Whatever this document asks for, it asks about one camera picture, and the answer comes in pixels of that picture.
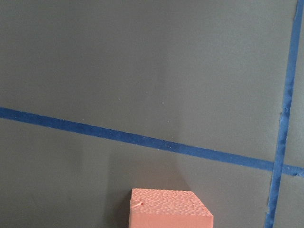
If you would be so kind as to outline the orange foam cube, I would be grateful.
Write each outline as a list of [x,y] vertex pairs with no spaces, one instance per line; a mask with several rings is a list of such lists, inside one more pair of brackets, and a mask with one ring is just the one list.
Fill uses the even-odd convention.
[[130,228],[212,228],[214,217],[192,191],[132,189]]

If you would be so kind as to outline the brown paper table cover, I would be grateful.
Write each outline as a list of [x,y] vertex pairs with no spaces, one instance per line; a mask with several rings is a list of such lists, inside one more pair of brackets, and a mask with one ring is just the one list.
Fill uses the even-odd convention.
[[303,227],[303,5],[1,1],[1,227],[126,228],[133,188]]

